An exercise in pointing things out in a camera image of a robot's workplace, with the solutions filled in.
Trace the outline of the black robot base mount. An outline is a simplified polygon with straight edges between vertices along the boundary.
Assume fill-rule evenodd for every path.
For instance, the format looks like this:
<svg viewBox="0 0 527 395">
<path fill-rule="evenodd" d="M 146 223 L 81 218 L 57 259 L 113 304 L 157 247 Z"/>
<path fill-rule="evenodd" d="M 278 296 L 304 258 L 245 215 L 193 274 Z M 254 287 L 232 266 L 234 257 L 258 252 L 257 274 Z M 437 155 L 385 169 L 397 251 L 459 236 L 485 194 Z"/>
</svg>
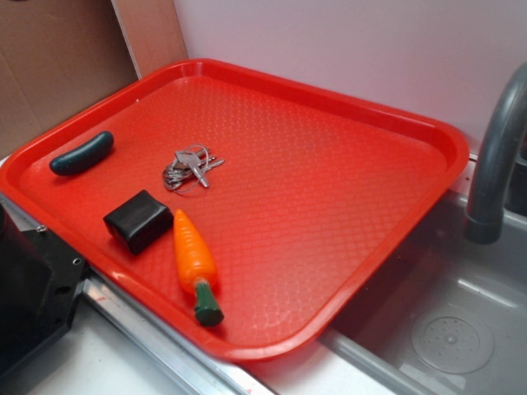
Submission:
<svg viewBox="0 0 527 395">
<path fill-rule="evenodd" d="M 52 230 L 20 230 L 1 209 L 1 377 L 72 326 L 86 259 Z"/>
</svg>

